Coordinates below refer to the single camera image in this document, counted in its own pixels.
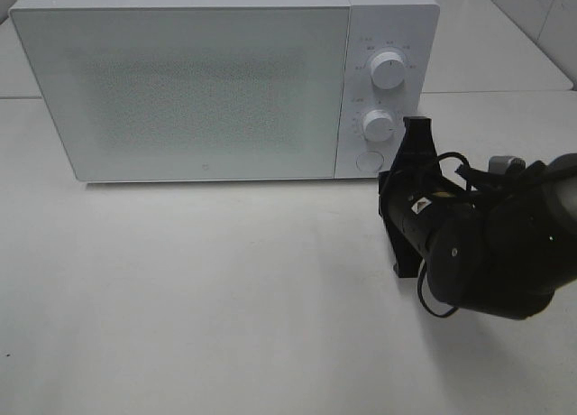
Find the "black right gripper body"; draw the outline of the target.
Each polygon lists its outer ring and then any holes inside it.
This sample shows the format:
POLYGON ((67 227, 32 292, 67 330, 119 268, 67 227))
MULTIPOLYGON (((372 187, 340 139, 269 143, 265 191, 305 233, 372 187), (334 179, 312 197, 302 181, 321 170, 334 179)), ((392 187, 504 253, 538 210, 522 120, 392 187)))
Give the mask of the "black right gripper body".
POLYGON ((484 215, 470 191, 427 167, 379 175, 379 213, 394 253, 394 273, 431 281, 472 281, 483 267, 484 215))

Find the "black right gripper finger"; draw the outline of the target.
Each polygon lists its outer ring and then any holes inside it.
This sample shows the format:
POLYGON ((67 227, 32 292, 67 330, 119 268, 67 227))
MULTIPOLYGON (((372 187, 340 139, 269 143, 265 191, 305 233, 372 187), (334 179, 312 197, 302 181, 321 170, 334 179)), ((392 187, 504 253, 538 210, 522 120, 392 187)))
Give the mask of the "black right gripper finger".
POLYGON ((424 116, 405 116, 405 134, 392 163, 393 171, 427 167, 440 171, 431 130, 431 119, 424 116))

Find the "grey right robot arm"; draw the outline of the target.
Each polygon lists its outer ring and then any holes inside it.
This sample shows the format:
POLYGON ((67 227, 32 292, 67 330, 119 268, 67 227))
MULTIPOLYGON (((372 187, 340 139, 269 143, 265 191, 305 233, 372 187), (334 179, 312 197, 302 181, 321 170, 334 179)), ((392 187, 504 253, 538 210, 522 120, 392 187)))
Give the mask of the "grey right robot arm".
POLYGON ((509 319, 543 311, 576 278, 576 157, 526 163, 494 156, 473 168, 460 153, 455 183, 442 172, 427 117, 405 135, 379 176, 379 213, 395 272, 430 291, 448 313, 509 319))

